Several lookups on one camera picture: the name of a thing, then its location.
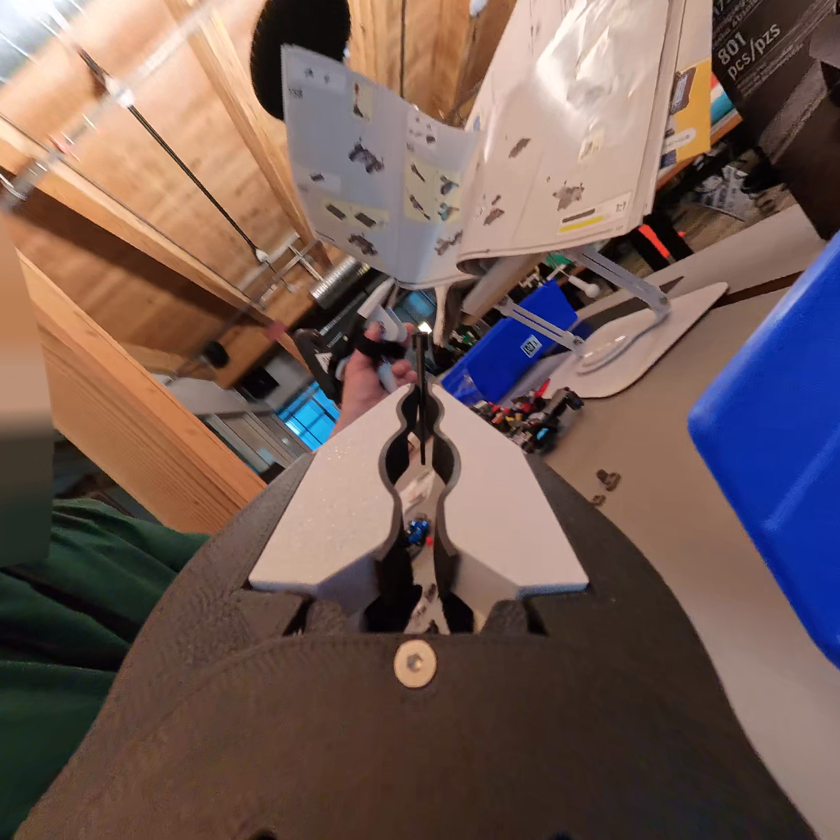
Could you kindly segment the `black box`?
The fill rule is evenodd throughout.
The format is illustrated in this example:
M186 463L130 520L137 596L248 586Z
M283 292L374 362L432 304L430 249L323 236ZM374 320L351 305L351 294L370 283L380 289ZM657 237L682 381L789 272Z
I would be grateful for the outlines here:
M712 69L820 238L839 229L839 2L712 2Z

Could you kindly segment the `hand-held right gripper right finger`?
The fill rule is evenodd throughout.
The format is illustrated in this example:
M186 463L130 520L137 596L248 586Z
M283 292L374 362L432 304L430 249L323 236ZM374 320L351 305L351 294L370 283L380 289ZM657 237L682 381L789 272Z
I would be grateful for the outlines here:
M447 632L500 602L584 591L590 579L529 457L440 385L429 390L434 576Z

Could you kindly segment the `metal ventilation duct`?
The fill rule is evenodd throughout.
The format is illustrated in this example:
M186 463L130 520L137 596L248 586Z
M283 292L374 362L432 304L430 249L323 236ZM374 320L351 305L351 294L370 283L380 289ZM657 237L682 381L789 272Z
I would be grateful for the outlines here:
M330 309L347 290L364 278L369 270L370 266L363 261L345 256L317 279L309 290L310 296L320 309Z

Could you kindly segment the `blue plastic bin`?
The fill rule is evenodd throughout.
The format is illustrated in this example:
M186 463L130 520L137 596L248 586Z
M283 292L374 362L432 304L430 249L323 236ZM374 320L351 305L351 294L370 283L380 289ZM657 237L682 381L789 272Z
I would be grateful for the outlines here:
M689 435L814 644L839 664L839 234L706 389Z
M570 329L577 315L561 287L548 282L521 301L530 312ZM538 330L501 318L438 383L465 404L498 404L543 356L557 348Z

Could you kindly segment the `lego instruction booklet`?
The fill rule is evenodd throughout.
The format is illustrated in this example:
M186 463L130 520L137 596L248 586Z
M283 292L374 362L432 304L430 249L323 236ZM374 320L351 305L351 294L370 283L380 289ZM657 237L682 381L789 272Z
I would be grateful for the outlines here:
M281 49L313 232L404 288L621 236L653 207L691 2L518 2L463 128Z

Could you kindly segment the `person's left hand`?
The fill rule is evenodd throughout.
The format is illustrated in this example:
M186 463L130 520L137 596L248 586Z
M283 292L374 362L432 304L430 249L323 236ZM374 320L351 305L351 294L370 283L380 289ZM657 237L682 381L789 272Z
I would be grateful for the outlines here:
M364 336L372 342L381 343L382 326L380 323L373 322L369 325ZM417 372L409 360L395 361L392 372L398 387L417 383ZM380 382L377 365L358 349L349 357L343 373L342 402L339 420L333 429L335 434L351 425L388 395Z

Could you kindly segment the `person's green shirt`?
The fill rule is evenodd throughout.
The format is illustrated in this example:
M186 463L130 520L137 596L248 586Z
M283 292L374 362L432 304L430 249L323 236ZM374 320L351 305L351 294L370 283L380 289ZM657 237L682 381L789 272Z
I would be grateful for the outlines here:
M96 720L134 639L210 539L55 500L44 559L2 554L1 838L13 838Z

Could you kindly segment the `large lego car chassis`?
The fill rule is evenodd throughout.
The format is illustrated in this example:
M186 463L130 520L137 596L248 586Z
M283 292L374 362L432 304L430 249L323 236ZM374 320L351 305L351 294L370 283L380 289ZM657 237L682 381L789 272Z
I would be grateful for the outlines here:
M470 410L526 455L546 455L555 449L568 421L585 406L575 392L564 387L547 397L548 385L546 381L507 405L479 401Z

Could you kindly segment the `white book stand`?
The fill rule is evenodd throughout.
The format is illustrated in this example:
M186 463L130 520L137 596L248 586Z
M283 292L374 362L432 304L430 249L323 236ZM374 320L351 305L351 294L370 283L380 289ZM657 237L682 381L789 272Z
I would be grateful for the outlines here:
M627 291L643 308L615 318L587 339L531 314L507 296L514 270L524 257L499 258L463 300L461 311L480 318L489 308L562 345L560 362L549 378L548 393L574 392L585 401L615 396L642 378L728 291L724 281L669 295L601 255L592 245L568 248L563 255L575 264Z

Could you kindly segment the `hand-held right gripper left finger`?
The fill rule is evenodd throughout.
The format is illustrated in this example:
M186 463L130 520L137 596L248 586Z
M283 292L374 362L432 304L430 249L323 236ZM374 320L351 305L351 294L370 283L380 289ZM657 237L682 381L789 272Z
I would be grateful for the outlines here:
M417 604L397 483L409 470L415 385L390 394L311 457L248 584L331 602L372 632L403 632Z

